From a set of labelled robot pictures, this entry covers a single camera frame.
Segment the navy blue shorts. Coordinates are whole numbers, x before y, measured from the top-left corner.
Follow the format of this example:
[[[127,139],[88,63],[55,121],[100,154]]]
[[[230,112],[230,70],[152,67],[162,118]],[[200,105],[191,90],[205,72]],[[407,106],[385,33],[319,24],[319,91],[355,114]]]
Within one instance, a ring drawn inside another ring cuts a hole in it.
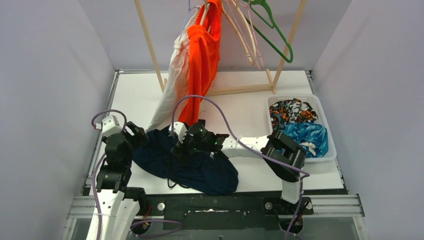
[[[146,135],[147,143],[132,154],[133,162],[146,172],[207,195],[228,195],[237,190],[239,173],[227,157],[195,152],[184,162],[171,153],[178,139],[170,137],[169,126]]]

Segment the camouflage orange grey shorts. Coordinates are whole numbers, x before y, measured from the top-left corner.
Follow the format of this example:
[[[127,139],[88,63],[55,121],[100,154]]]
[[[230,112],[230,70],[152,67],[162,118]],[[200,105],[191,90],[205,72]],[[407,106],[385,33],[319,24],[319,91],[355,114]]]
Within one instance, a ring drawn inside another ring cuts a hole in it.
[[[268,110],[272,130],[283,130],[291,123],[314,123],[319,119],[313,107],[298,98],[277,101]]]

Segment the blue patterned shorts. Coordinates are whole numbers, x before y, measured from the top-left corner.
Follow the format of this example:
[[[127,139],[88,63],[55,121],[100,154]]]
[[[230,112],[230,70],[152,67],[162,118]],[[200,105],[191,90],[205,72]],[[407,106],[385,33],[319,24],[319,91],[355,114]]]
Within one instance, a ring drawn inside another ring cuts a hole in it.
[[[306,150],[307,158],[322,158],[329,151],[328,131],[321,124],[288,123],[281,131]]]

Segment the clear plastic basket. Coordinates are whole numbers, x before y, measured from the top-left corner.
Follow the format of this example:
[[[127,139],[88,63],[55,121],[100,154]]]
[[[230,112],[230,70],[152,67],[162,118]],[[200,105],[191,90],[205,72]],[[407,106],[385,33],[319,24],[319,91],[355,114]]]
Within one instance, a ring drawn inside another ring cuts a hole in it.
[[[293,98],[300,99],[301,101],[304,101],[304,102],[308,102],[313,107],[313,109],[316,111],[316,113],[318,115],[318,120],[315,121],[314,123],[323,125],[327,129],[327,132],[328,132],[328,145],[329,145],[328,153],[324,157],[306,158],[305,161],[307,163],[318,163],[318,162],[326,162],[326,161],[334,160],[337,156],[334,140],[333,140],[327,119],[325,117],[323,108],[321,106],[321,102],[318,99],[318,97],[313,95],[313,94],[292,93],[292,94],[279,94],[279,95],[275,94],[275,95],[269,96],[266,100],[267,105],[266,105],[266,108],[265,108],[265,113],[266,113],[266,116],[267,116],[270,132],[274,131],[274,130],[272,130],[271,117],[270,117],[270,114],[269,114],[270,105],[272,105],[272,104],[274,104],[278,101],[289,100],[289,99],[293,99]]]

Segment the wooden hanger of orange shorts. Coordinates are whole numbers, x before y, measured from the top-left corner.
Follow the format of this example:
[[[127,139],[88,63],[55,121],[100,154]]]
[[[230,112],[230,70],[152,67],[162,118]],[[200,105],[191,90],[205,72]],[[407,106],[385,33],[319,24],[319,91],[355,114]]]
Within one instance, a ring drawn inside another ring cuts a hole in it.
[[[204,0],[204,5],[203,6],[204,6],[204,8],[203,8],[203,14],[201,16],[199,25],[202,26],[203,28],[205,28],[206,31],[209,33],[210,30],[211,30],[211,26],[210,26],[210,24],[208,22],[205,23],[205,21],[207,20],[208,12],[209,12],[211,3],[208,0]]]

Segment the pink hanger of blue shorts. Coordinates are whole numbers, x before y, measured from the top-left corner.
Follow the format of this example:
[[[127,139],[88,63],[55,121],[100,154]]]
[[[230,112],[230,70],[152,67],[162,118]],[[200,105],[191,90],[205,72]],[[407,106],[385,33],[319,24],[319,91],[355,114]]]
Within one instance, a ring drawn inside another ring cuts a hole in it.
[[[229,15],[225,16],[241,43],[248,64],[261,70],[264,62],[257,48],[258,41],[251,16],[251,0],[248,0],[247,3],[242,3],[241,0],[226,0],[225,2],[229,10]]]

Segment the green hanger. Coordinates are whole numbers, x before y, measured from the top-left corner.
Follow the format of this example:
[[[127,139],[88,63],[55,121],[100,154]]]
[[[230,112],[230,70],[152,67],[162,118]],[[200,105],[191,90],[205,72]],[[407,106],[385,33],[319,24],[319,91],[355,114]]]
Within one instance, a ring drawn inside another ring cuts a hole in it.
[[[286,36],[283,34],[282,30],[277,25],[276,21],[274,20],[273,11],[271,6],[266,0],[243,0],[244,3],[247,3],[248,8],[263,22],[265,23],[270,29],[275,30],[281,40],[283,41],[285,47],[287,47],[288,55],[286,53],[283,53],[259,28],[253,24],[252,27],[255,30],[256,33],[258,33],[263,40],[265,40],[268,45],[276,52],[278,55],[286,62],[286,63],[292,63],[294,61],[294,51],[289,43]],[[254,9],[254,6],[260,6],[264,9],[267,19],[262,16],[256,9]]]

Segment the wooden hanger of navy shorts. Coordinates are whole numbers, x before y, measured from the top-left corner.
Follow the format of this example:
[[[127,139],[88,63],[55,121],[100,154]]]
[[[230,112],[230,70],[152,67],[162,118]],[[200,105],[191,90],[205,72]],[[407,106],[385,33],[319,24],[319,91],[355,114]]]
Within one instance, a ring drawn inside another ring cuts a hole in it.
[[[257,62],[257,42],[253,33],[253,24],[248,23],[240,0],[224,0],[223,15],[235,31],[244,50],[247,62],[253,66]]]

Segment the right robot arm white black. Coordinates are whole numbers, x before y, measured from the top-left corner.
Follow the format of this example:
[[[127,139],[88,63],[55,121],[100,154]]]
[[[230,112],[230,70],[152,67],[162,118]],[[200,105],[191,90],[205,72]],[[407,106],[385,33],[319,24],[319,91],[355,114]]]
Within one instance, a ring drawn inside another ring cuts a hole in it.
[[[275,130],[270,135],[259,137],[234,137],[208,131],[201,122],[187,126],[179,121],[173,122],[168,130],[170,137],[176,138],[171,152],[182,161],[197,153],[213,159],[263,159],[281,179],[282,209],[292,214],[301,207],[307,151],[283,132]]]

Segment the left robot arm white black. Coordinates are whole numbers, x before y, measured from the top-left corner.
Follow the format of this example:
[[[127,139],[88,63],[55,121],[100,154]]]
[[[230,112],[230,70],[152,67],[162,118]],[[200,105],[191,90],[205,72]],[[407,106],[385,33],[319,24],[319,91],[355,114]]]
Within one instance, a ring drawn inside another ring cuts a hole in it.
[[[128,130],[104,136],[104,156],[95,179],[95,210],[86,239],[124,240],[136,214],[148,207],[142,187],[129,187],[133,153],[148,141],[145,130],[128,122]]]

